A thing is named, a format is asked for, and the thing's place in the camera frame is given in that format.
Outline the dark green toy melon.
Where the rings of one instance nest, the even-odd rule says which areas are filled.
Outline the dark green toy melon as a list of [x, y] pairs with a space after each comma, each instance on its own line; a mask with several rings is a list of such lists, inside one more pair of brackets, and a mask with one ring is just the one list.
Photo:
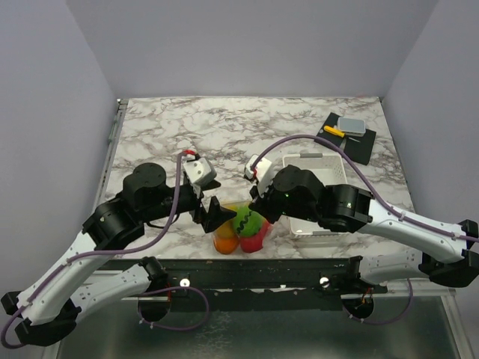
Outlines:
[[240, 207], [232, 221], [233, 229], [239, 237], [256, 235], [260, 232], [262, 224], [263, 218], [260, 214], [250, 210], [247, 206]]

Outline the orange toy fruit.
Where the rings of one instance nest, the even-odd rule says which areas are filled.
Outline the orange toy fruit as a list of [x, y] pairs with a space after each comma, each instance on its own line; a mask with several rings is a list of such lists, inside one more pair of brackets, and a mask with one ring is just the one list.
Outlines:
[[232, 254], [240, 245], [240, 241], [237, 237], [222, 238], [215, 237], [213, 240], [214, 248], [220, 254]]

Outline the clear zip top bag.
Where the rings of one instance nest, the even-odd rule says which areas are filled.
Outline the clear zip top bag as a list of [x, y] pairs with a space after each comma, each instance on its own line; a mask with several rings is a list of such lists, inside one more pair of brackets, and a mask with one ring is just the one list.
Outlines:
[[249, 201], [226, 202], [222, 206], [236, 215], [213, 232], [213, 246], [220, 254], [232, 254], [237, 248], [252, 254], [263, 249], [272, 225], [259, 213], [249, 209]]

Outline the small red toy fruit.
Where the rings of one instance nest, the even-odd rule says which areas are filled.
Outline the small red toy fruit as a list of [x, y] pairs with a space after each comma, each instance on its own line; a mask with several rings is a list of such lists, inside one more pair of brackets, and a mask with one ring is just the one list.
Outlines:
[[271, 224], [268, 221], [264, 221], [260, 229], [259, 235], [262, 238], [264, 238], [265, 236], [269, 234], [270, 230], [271, 230]]

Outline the red toy apple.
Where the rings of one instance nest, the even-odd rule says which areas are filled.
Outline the red toy apple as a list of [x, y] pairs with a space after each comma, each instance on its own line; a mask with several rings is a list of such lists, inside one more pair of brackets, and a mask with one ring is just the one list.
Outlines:
[[264, 235], [257, 233], [254, 236], [240, 237], [239, 246], [247, 254], [255, 253], [263, 248]]

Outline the yellow toy mango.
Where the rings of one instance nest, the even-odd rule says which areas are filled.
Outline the yellow toy mango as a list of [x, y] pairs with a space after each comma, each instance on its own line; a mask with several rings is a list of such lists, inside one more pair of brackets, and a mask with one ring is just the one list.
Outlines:
[[229, 221], [225, 222], [222, 226], [215, 230], [214, 234], [215, 236], [223, 239], [234, 238], [236, 236], [232, 223]]

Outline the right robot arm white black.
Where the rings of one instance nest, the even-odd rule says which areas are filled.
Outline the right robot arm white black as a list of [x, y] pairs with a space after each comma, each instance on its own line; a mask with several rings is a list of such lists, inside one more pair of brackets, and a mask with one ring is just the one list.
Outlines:
[[471, 250], [478, 226], [472, 221], [446, 224], [398, 212], [369, 191], [324, 185], [311, 171], [293, 165], [276, 174], [270, 166], [246, 166], [245, 178], [254, 183], [251, 209], [270, 223], [284, 215], [332, 232], [379, 236], [407, 246], [401, 253], [360, 258], [358, 267], [344, 273], [345, 287], [351, 292], [412, 278], [463, 288], [478, 277], [478, 254]]

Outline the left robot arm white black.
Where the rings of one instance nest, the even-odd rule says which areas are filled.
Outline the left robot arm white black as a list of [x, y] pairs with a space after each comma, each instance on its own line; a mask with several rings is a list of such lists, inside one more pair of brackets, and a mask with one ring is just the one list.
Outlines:
[[1, 333], [5, 348], [26, 345], [47, 347], [64, 339], [87, 315], [102, 306], [130, 295], [157, 295], [168, 285], [168, 274], [158, 260], [144, 257], [118, 276], [84, 285], [90, 275], [112, 257], [126, 253], [126, 247], [144, 235], [151, 221], [167, 220], [164, 236], [176, 215], [188, 212], [205, 233], [211, 233], [235, 213], [212, 197], [210, 207], [201, 202], [203, 192], [218, 188], [216, 171], [205, 158], [177, 160], [175, 186], [166, 184], [164, 168], [144, 163], [123, 179], [115, 197], [99, 205], [83, 224], [64, 255], [29, 288], [8, 292], [1, 305], [19, 340], [10, 344]]

